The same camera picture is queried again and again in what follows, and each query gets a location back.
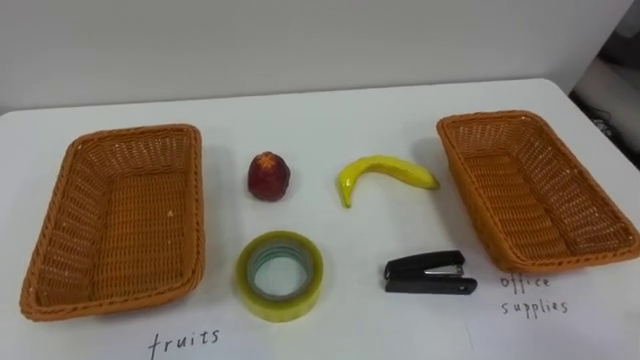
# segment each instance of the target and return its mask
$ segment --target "white wall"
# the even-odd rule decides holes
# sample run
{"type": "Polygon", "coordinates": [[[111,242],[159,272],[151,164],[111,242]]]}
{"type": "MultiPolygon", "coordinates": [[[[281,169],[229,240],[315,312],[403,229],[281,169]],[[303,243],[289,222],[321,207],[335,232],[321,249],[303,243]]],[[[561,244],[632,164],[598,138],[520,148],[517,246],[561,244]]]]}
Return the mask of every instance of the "white wall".
{"type": "Polygon", "coordinates": [[[0,109],[547,77],[632,0],[3,0],[0,109]]]}

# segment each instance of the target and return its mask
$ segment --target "tape roll center hole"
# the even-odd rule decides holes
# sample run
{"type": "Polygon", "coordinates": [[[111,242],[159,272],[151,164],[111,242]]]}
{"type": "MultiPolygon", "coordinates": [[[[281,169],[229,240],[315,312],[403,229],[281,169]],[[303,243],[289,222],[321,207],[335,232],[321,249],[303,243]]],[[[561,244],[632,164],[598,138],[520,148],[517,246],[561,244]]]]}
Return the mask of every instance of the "tape roll center hole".
{"type": "Polygon", "coordinates": [[[307,282],[307,272],[298,261],[279,256],[265,261],[254,278],[257,288],[269,295],[293,294],[307,282]]]}
{"type": "Polygon", "coordinates": [[[307,249],[289,240],[275,240],[257,249],[247,264],[249,286],[271,301],[286,301],[303,292],[313,277],[307,249]]]}

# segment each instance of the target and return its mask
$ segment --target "basket rim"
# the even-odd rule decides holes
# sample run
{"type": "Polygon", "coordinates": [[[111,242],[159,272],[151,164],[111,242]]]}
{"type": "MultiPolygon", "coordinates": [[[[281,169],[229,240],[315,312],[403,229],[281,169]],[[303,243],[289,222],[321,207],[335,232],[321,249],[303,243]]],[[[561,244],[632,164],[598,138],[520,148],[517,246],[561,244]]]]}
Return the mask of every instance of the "basket rim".
{"type": "MultiPolygon", "coordinates": [[[[558,150],[561,152],[563,156],[565,156],[568,160],[571,161],[572,165],[575,166],[577,172],[581,176],[581,178],[587,183],[588,186],[592,187],[595,190],[596,196],[600,198],[604,203],[606,203],[611,210],[612,215],[621,221],[624,226],[631,233],[632,241],[628,246],[621,247],[615,252],[608,253],[607,258],[625,258],[629,257],[630,254],[637,256],[640,254],[640,234],[638,230],[635,228],[633,223],[629,220],[629,218],[620,210],[618,205],[609,197],[607,192],[598,184],[598,182],[593,178],[589,170],[578,160],[578,158],[573,154],[573,152],[567,147],[567,145],[560,139],[560,137],[556,134],[553,128],[547,123],[541,116],[528,111],[528,110],[500,110],[494,112],[473,112],[459,115],[451,115],[440,119],[436,125],[436,130],[440,138],[443,142],[445,142],[445,151],[447,156],[454,156],[455,161],[460,165],[467,175],[467,179],[472,184],[473,192],[478,195],[478,199],[480,200],[480,204],[482,206],[482,210],[486,211],[491,219],[488,225],[492,228],[492,232],[498,234],[504,234],[502,231],[501,222],[498,219],[497,214],[493,211],[492,207],[489,206],[489,201],[486,199],[486,196],[483,191],[480,191],[481,186],[476,181],[475,177],[469,176],[471,173],[467,162],[464,160],[460,151],[456,145],[454,145],[453,140],[449,134],[449,126],[460,123],[460,122],[469,122],[469,121],[477,121],[477,120],[492,120],[497,118],[504,118],[505,120],[509,118],[510,121],[517,121],[518,117],[528,117],[533,120],[537,126],[540,126],[542,130],[550,137],[555,146],[557,146],[558,150]]],[[[501,255],[506,257],[505,261],[510,263],[512,266],[519,268],[531,268],[535,266],[543,271],[554,270],[560,268],[558,265],[544,265],[545,263],[553,262],[553,261],[562,261],[565,265],[562,268],[568,267],[578,267],[585,266],[589,264],[598,264],[603,263],[601,259],[599,259],[598,254],[585,254],[585,255],[572,255],[565,257],[557,257],[557,258],[548,258],[544,260],[535,260],[524,255],[520,250],[513,246],[511,240],[509,240],[506,236],[501,236],[500,241],[495,241],[492,245],[496,245],[502,249],[501,255]]]]}
{"type": "Polygon", "coordinates": [[[127,309],[135,309],[145,307],[149,303],[149,299],[163,297],[167,302],[171,299],[180,297],[189,291],[202,280],[205,254],[204,254],[204,222],[203,222],[203,193],[202,193],[202,170],[201,170],[201,146],[202,140],[200,131],[190,124],[164,124],[152,126],[139,126],[131,128],[121,128],[113,130],[100,130],[77,137],[67,147],[63,157],[58,177],[56,179],[49,206],[43,220],[40,234],[36,240],[31,259],[27,268],[26,275],[23,280],[20,294],[20,309],[22,314],[31,320],[62,320],[66,318],[101,314],[117,311],[123,304],[127,304],[127,309]],[[35,288],[37,288],[37,278],[42,266],[41,259],[47,253],[49,241],[51,239],[54,222],[60,212],[59,200],[64,197],[66,185],[70,181],[69,173],[71,165],[74,163],[78,154],[77,150],[87,142],[100,141],[106,138],[119,137],[122,135],[135,135],[140,133],[148,134],[149,132],[161,132],[166,130],[181,130],[187,132],[194,146],[190,150],[190,156],[197,159],[194,164],[196,169],[195,181],[189,184],[191,189],[187,190],[195,195],[194,208],[190,209],[195,212],[195,256],[188,274],[183,276],[180,281],[173,284],[159,287],[150,291],[136,293],[132,296],[111,297],[101,300],[88,302],[80,302],[73,304],[57,304],[51,306],[43,306],[37,303],[35,299],[35,288]]]}

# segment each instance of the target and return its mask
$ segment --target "yellow banana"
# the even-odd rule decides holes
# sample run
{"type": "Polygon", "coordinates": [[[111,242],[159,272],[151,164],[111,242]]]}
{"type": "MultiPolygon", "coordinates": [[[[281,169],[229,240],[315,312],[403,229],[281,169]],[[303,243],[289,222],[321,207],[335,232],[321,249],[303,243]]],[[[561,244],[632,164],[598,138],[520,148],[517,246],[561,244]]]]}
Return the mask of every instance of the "yellow banana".
{"type": "Polygon", "coordinates": [[[392,156],[375,155],[360,158],[347,165],[338,176],[338,188],[342,203],[351,207],[351,193],[358,178],[366,172],[378,172],[392,176],[409,185],[423,189],[437,189],[438,180],[424,167],[392,156]]]}

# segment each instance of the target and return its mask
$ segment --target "apple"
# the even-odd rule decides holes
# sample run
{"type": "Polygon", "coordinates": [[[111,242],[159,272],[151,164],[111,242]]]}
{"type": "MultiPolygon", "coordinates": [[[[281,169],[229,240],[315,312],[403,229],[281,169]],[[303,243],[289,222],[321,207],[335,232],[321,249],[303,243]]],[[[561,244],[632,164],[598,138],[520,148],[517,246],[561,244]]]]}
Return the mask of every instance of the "apple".
{"type": "Polygon", "coordinates": [[[287,192],[291,171],[284,160],[265,151],[256,155],[249,165],[249,192],[263,201],[278,201],[287,192]]]}

